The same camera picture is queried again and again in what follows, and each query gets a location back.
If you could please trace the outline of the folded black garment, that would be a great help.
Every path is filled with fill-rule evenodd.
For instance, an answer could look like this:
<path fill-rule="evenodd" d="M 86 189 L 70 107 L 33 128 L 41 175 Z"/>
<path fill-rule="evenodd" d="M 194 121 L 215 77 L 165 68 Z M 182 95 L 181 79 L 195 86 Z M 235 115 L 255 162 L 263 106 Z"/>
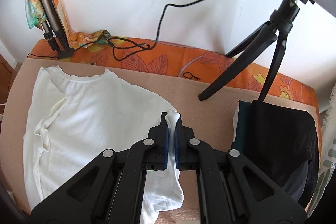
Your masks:
<path fill-rule="evenodd" d="M 236 139 L 241 152 L 284 192 L 306 207 L 318 178 L 318 138 L 307 112 L 260 101 L 239 101 Z"/>

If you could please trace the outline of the silver folded tripod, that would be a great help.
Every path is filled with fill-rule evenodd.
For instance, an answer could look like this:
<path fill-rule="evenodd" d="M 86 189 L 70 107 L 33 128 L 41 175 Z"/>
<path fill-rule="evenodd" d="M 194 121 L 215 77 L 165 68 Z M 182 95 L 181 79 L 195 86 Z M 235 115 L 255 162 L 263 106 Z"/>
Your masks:
<path fill-rule="evenodd" d="M 42 6 L 42 12 L 45 18 L 40 23 L 44 31 L 44 38 L 47 40 L 50 48 L 56 51 L 56 58 L 63 59 L 71 57 L 75 50 L 70 47 L 63 25 L 56 12 L 53 0 L 38 0 Z"/>

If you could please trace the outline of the white t-shirt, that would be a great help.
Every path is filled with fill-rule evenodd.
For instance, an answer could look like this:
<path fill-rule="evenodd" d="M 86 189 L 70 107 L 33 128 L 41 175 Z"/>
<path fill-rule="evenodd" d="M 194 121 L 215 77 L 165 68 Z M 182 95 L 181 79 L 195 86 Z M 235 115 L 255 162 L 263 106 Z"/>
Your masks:
<path fill-rule="evenodd" d="M 60 67 L 41 68 L 23 136 L 29 208 L 38 206 L 104 150 L 127 150 L 165 120 L 167 167 L 147 172 L 141 222 L 155 223 L 160 212 L 179 209 L 184 202 L 174 149 L 179 117 L 170 102 L 109 70 L 79 77 Z"/>

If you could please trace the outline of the colourful floral scarf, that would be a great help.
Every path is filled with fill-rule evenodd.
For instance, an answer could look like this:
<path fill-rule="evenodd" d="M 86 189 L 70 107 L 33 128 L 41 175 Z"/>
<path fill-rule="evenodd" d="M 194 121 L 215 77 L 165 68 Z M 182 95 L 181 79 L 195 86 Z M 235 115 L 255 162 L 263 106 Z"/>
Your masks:
<path fill-rule="evenodd" d="M 25 12 L 29 28 L 42 30 L 50 48 L 57 53 L 107 43 L 106 30 L 91 34 L 74 32 L 62 0 L 25 0 Z"/>

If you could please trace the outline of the white green patterned cloth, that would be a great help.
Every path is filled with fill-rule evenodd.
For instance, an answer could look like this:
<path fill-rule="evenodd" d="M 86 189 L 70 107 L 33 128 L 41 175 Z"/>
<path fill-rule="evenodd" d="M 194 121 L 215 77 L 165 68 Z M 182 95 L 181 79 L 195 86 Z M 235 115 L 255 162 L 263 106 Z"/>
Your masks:
<path fill-rule="evenodd" d="M 322 126 L 322 148 L 318 173 L 317 186 L 313 198 L 307 210 L 307 216 L 310 217 L 315 211 L 318 203 L 326 190 L 335 172 L 335 86 L 333 87 L 329 107 L 326 111 Z"/>

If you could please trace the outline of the orange floral bed sheet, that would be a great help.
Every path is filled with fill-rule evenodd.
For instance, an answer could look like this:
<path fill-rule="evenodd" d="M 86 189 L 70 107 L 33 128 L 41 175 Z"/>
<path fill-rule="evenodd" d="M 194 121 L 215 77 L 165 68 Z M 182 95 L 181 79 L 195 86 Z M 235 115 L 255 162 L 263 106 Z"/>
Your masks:
<path fill-rule="evenodd" d="M 39 40 L 32 52 L 27 55 L 30 58 L 56 60 L 54 56 L 56 56 L 56 51 L 51 50 L 48 42 L 44 39 Z M 235 59 L 235 57 L 228 58 L 213 51 L 160 42 L 153 50 L 135 53 L 124 61 L 117 61 L 113 55 L 113 48 L 102 42 L 80 48 L 75 51 L 72 57 L 66 57 L 61 61 L 121 68 L 211 83 L 228 69 Z M 267 73 L 268 68 L 252 63 L 235 77 L 228 87 L 260 92 Z M 318 129 L 321 132 L 318 101 L 313 88 L 278 73 L 268 95 L 315 107 Z"/>

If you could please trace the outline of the beige fleece blanket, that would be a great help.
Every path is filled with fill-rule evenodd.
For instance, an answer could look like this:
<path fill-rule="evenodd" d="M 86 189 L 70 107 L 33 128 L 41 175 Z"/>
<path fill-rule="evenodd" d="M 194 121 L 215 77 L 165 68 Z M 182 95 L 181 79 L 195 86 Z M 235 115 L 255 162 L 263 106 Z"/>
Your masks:
<path fill-rule="evenodd" d="M 41 67 L 60 66 L 68 75 L 80 77 L 100 75 L 103 67 L 62 61 L 26 59 L 19 70 L 6 102 L 1 125 L 1 170 L 3 180 L 14 192 L 17 203 L 29 211 L 23 177 L 23 135 L 26 130 L 27 113 L 31 104 L 33 87 Z M 206 101 L 198 95 L 208 84 L 181 77 L 170 77 L 112 68 L 118 77 L 130 84 L 155 92 L 169 101 L 182 116 L 183 125 L 194 130 L 197 138 L 214 149 L 227 151 L 233 140 L 233 117 L 238 101 L 251 102 L 258 98 L 255 91 L 222 88 Z M 198 223 L 197 181 L 195 172 L 181 173 L 180 183 L 185 201 L 180 209 L 159 214 L 157 223 Z"/>

